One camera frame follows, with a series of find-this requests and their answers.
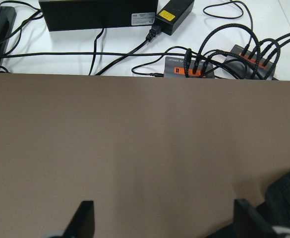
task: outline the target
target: white label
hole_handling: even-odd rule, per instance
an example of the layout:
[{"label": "white label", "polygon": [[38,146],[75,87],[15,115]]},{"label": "white label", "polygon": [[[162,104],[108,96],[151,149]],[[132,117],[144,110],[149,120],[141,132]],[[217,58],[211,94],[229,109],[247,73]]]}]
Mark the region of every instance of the white label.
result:
[{"label": "white label", "polygon": [[151,25],[155,21],[156,14],[154,12],[133,13],[131,15],[132,26]]}]

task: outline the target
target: yellow sticker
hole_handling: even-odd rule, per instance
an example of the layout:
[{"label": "yellow sticker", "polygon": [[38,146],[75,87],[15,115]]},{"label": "yellow sticker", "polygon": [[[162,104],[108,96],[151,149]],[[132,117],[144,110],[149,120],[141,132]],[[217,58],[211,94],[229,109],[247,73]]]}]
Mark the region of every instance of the yellow sticker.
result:
[{"label": "yellow sticker", "polygon": [[170,12],[167,12],[166,10],[162,10],[159,13],[159,16],[163,17],[164,19],[168,21],[172,21],[175,18],[175,15],[172,15]]}]

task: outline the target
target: brown desk surface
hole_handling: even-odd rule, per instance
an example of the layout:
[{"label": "brown desk surface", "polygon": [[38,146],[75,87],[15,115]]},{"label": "brown desk surface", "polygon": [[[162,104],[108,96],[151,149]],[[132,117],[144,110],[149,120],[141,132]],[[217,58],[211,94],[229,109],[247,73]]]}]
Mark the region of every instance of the brown desk surface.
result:
[{"label": "brown desk surface", "polygon": [[199,238],[290,171],[290,82],[0,74],[0,238]]}]

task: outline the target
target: brown table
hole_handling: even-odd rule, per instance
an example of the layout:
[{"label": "brown table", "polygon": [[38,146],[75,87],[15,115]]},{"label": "brown table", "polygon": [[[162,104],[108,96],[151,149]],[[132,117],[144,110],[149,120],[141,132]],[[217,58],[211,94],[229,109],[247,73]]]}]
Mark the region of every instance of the brown table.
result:
[{"label": "brown table", "polygon": [[0,238],[199,238],[290,171],[290,82],[0,74]]}]

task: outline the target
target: dark fabric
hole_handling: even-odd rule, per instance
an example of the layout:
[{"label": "dark fabric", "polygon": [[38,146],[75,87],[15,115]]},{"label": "dark fabric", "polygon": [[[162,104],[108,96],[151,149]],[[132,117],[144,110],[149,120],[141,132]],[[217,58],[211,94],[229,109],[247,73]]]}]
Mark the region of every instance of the dark fabric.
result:
[{"label": "dark fabric", "polygon": [[[290,228],[290,173],[270,185],[266,202],[256,208],[258,213],[272,226]],[[233,225],[224,227],[207,238],[237,238]]]}]

